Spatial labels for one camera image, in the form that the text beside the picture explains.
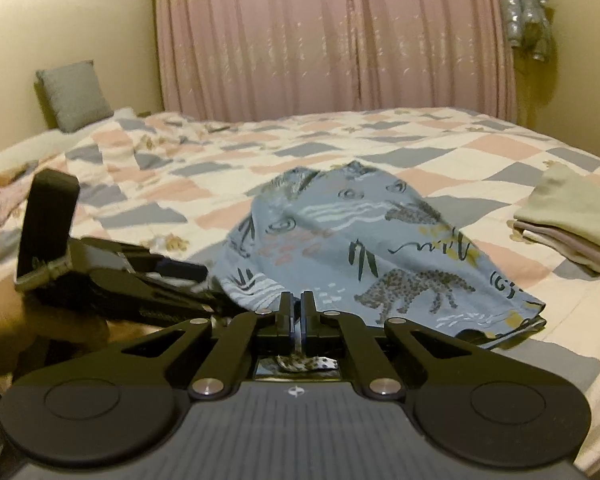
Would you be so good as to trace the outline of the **person left hand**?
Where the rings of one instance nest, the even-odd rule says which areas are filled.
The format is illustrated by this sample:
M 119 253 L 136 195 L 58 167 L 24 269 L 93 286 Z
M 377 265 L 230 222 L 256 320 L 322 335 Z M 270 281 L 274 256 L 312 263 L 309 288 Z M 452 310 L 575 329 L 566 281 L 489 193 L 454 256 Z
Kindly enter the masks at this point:
M 107 343 L 109 328 L 97 316 L 84 316 L 24 299 L 11 278 L 0 282 L 0 375 L 11 373 L 19 356 L 38 337 L 84 344 L 91 350 Z

